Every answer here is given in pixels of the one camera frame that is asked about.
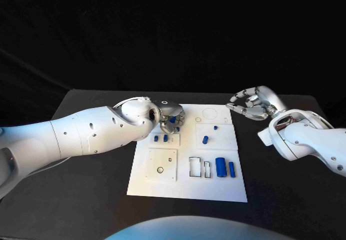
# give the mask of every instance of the blue block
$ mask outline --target blue block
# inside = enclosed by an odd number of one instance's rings
[[[214,159],[214,165],[216,165],[216,175],[219,178],[224,178],[227,176],[227,170],[226,170],[226,161],[223,157],[217,157]]]
[[[173,117],[168,121],[174,124],[175,123],[175,117]]]
[[[207,139],[209,139],[209,137],[207,136],[203,136],[203,144],[207,144]]]
[[[230,178],[235,178],[235,177],[236,177],[236,173],[235,173],[235,165],[233,165],[233,162],[230,161],[227,164],[229,164]]]

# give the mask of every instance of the white board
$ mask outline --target white board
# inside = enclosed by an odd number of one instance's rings
[[[137,142],[126,195],[246,203],[248,199],[229,109],[224,105],[181,104],[181,107],[186,116],[180,132],[177,133],[178,146],[175,142],[173,144],[158,143],[155,146],[151,135]],[[217,130],[209,129],[213,126],[217,126]],[[160,126],[157,126],[151,134],[161,133]],[[203,140],[203,138],[199,138],[204,136],[204,133],[210,135],[210,147],[207,147],[207,144],[204,146],[199,146],[197,144]],[[175,150],[174,181],[147,179],[145,173],[149,164],[148,154],[151,149]],[[188,157],[200,158],[200,177],[190,176]],[[217,177],[216,175],[216,158],[224,158],[226,177]],[[204,162],[209,162],[210,178],[204,178]],[[235,178],[229,174],[229,162],[233,162]]]

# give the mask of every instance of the robotic hand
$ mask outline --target robotic hand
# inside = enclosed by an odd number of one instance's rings
[[[0,199],[44,165],[142,140],[158,123],[173,134],[183,122],[178,104],[134,97],[113,107],[90,108],[51,121],[0,127]]]
[[[248,97],[246,108],[233,104],[242,97]],[[268,127],[258,136],[265,146],[273,145],[286,160],[312,155],[334,173],[346,177],[346,129],[334,129],[311,111],[288,110],[266,86],[239,91],[226,107],[256,121],[271,116]]]

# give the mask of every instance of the dark tabletop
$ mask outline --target dark tabletop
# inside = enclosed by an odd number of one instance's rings
[[[53,119],[131,97],[180,104],[227,103],[232,94],[72,90]],[[321,113],[307,95],[279,96],[289,108]],[[102,240],[125,227],[167,216],[235,220],[307,239],[346,239],[346,178],[307,156],[285,160],[258,138],[269,120],[232,112],[248,203],[126,196],[135,142],[72,157],[27,177],[0,204],[0,236],[34,240]]]

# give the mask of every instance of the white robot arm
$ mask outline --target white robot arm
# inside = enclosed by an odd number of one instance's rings
[[[44,165],[142,140],[158,123],[173,134],[183,121],[178,104],[134,97],[113,107],[90,108],[51,121],[0,127],[0,199]]]
[[[246,108],[233,104],[242,97],[248,97]],[[312,155],[334,173],[346,177],[346,129],[334,129],[311,111],[288,110],[265,86],[237,92],[226,107],[252,120],[271,116],[268,128],[258,132],[258,136],[266,146],[273,145],[286,160]]]

